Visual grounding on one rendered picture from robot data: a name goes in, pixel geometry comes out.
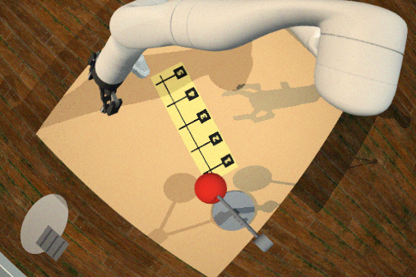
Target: wooden floor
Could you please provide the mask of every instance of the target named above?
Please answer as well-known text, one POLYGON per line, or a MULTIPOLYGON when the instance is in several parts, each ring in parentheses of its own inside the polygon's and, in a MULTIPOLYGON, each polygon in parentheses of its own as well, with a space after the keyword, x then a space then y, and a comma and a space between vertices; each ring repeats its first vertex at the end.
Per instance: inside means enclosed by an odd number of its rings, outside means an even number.
MULTIPOLYGON (((0 0, 0 252, 27 276, 201 276, 110 209, 35 135, 130 1, 0 0), (58 262, 20 242, 25 213, 50 193, 70 206, 58 262)), ((354 1, 408 24, 394 104, 383 118, 343 113, 261 230, 275 245, 263 253, 249 243, 221 276, 416 275, 416 0, 354 1)))

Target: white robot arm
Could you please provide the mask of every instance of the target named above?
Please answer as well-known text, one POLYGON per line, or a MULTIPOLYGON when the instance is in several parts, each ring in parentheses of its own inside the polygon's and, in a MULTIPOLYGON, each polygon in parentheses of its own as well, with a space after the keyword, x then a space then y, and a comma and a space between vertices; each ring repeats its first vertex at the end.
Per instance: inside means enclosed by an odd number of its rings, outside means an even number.
POLYGON ((117 87, 147 48, 220 51, 285 28, 317 57, 315 85, 328 103, 361 116, 388 109, 407 25, 384 8, 341 0, 137 0, 113 14, 90 78, 102 98, 117 98, 117 87))

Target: yellow strip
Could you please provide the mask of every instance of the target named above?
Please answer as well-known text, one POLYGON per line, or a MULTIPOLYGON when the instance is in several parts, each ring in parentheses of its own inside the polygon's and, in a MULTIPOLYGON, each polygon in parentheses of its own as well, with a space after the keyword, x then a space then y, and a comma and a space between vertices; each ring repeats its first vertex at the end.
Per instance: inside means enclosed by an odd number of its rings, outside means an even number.
POLYGON ((200 172, 224 176, 237 168, 183 63, 152 76, 151 80, 200 172))

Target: black square label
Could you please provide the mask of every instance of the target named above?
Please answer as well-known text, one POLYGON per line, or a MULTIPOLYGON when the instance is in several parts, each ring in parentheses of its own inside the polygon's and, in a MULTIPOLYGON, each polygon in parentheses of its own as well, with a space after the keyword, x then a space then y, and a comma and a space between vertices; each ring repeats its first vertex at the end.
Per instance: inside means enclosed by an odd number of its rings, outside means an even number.
POLYGON ((233 157, 231 155, 226 155, 224 158, 221 158, 221 162, 227 168, 231 164, 234 164, 233 157))
POLYGON ((185 91, 185 95, 187 96, 189 101, 195 99, 196 97, 199 97, 199 94, 196 92, 196 89, 194 87, 185 91))
POLYGON ((221 135, 218 132, 209 135, 209 138, 212 145, 218 145, 221 141, 223 141, 223 137, 221 137, 221 135))
POLYGON ((200 111, 196 115, 198 116, 198 119, 201 121, 201 123, 206 122, 206 121, 211 119, 211 116, 208 113, 208 111, 206 111, 206 109, 203 109, 202 111, 200 111))
POLYGON ((185 71, 185 68, 183 66, 181 66, 177 69, 174 69, 173 73, 175 74, 175 76, 178 80, 182 79, 184 76, 187 76, 187 72, 185 71))

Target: red sphere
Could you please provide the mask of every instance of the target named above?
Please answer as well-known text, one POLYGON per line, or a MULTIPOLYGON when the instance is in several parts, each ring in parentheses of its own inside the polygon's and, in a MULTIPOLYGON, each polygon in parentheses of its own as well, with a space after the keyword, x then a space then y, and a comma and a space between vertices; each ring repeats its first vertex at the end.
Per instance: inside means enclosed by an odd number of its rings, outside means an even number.
POLYGON ((195 194, 204 203, 217 203, 217 196, 224 197, 227 193, 227 184, 218 174, 206 173, 201 175, 195 182, 195 194))

